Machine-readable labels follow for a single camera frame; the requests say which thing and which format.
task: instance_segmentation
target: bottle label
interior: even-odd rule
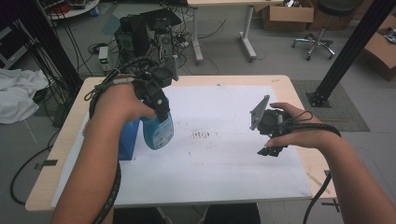
[[[160,148],[166,145],[173,137],[174,129],[171,117],[160,124],[153,136],[153,145]]]

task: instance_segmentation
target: white sheet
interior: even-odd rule
[[[15,123],[33,115],[38,109],[33,97],[48,84],[41,70],[0,69],[0,123]]]
[[[279,157],[257,154],[267,136],[251,131],[250,113],[270,94],[269,86],[168,87],[175,135],[168,145],[149,149],[142,129],[132,161],[121,161],[116,205],[257,202],[311,197],[294,147]],[[67,159],[55,206],[70,175],[83,138]]]

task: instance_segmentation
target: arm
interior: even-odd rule
[[[51,223],[94,221],[114,182],[122,126],[154,116],[155,112],[135,97],[131,84],[113,86],[103,93]]]
[[[285,103],[271,104],[296,117],[304,111]],[[309,122],[320,122],[317,118]],[[295,145],[317,148],[332,173],[345,223],[394,223],[396,207],[366,170],[351,145],[334,133],[299,130],[273,138],[267,147]]]

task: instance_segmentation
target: white desk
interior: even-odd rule
[[[51,209],[50,205],[58,187],[66,158],[76,141],[81,123],[88,111],[89,102],[84,101],[83,97],[93,88],[94,85],[100,83],[102,80],[102,77],[94,77],[88,78],[84,82],[84,85],[78,94],[78,98],[73,104],[69,116],[66,119],[58,139],[48,157],[48,160],[57,160],[58,162],[56,166],[45,166],[41,171],[40,176],[27,200],[27,210],[47,211]],[[273,88],[278,101],[286,101],[293,105],[302,107],[289,78],[285,76],[181,77],[180,80],[178,82],[174,82],[173,85],[213,86],[219,83],[226,85],[269,85]],[[314,149],[297,148],[297,154],[306,172],[311,192],[312,194],[315,194],[325,179],[323,171],[329,169],[327,163],[321,154]],[[332,184],[330,184],[324,192],[322,198],[335,198],[335,191]]]
[[[192,45],[195,52],[195,59],[197,64],[200,64],[204,60],[204,56],[201,52],[201,47],[198,42],[198,7],[203,6],[221,6],[221,5],[248,5],[247,17],[245,22],[245,29],[240,32],[241,40],[247,53],[249,54],[249,59],[253,62],[257,58],[257,54],[248,40],[248,31],[250,28],[250,21],[253,14],[253,5],[273,5],[276,3],[282,3],[283,0],[188,0],[189,6],[193,8],[193,34],[192,34]]]

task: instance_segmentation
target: towel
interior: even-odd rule
[[[41,70],[0,69],[0,123],[15,123],[33,115],[38,109],[33,97],[48,85]]]

